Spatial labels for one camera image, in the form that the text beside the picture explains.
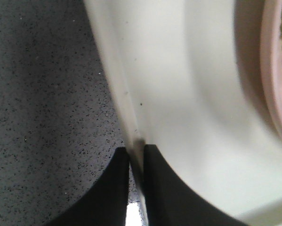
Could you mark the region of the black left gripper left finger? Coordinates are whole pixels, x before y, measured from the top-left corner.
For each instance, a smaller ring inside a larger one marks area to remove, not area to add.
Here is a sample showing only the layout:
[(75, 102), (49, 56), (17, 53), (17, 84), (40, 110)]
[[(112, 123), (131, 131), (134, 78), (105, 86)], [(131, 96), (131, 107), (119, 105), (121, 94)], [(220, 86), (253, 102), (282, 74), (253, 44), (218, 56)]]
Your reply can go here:
[(129, 155), (115, 150), (91, 189), (48, 226), (124, 226), (129, 194)]

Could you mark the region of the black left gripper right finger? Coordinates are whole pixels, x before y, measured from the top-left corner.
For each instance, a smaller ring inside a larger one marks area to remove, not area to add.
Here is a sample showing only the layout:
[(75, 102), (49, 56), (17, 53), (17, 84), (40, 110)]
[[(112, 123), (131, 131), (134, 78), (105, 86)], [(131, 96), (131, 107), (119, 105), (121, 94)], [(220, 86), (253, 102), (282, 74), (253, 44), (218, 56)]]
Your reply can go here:
[(144, 146), (144, 196), (151, 226), (242, 226), (190, 189), (156, 145)]

